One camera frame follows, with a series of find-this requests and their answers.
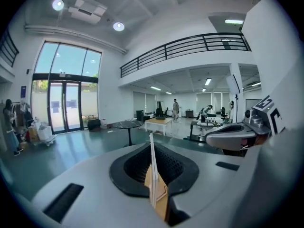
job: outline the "metal railing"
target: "metal railing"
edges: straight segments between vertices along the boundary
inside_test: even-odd
[[[19,51],[11,39],[8,30],[5,30],[0,40],[0,57],[2,57],[8,65],[13,67],[15,58],[18,53]]]
[[[241,33],[211,33],[178,39],[154,48],[120,67],[120,77],[174,57],[216,50],[251,51]]]

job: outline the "round table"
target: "round table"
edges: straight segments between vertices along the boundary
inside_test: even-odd
[[[129,134],[129,144],[125,145],[126,146],[131,146],[133,145],[132,141],[131,141],[131,133],[130,133],[130,129],[131,128],[135,128],[135,127],[140,127],[143,125],[143,122],[141,121],[122,121],[122,122],[118,122],[114,124],[114,128],[121,128],[121,129],[128,129],[128,134]]]

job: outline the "doorway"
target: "doorway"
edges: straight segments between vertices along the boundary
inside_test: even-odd
[[[47,114],[54,134],[83,129],[80,90],[80,82],[60,80],[49,82]]]

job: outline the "fluorescent light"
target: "fluorescent light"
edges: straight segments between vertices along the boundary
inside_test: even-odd
[[[208,86],[211,82],[211,78],[207,78],[205,85]]]
[[[113,28],[116,31],[123,31],[124,30],[124,24],[121,22],[116,22],[115,24],[113,24]]]
[[[243,20],[226,19],[225,23],[227,23],[227,24],[239,24],[239,25],[241,25],[241,24],[244,23],[244,21]]]
[[[64,3],[62,0],[54,0],[52,3],[52,7],[56,11],[61,11],[64,7]]]
[[[152,88],[152,89],[156,89],[156,90],[161,90],[161,89],[156,88],[156,87],[154,87],[154,86],[150,86],[150,88]]]
[[[253,84],[252,86],[257,86],[257,85],[260,85],[260,84],[261,84],[261,82]]]

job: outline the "black suitcase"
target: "black suitcase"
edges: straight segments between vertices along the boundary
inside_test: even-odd
[[[89,130],[93,130],[97,127],[100,127],[101,126],[101,122],[99,119],[94,119],[94,120],[89,120],[87,122],[87,127]]]

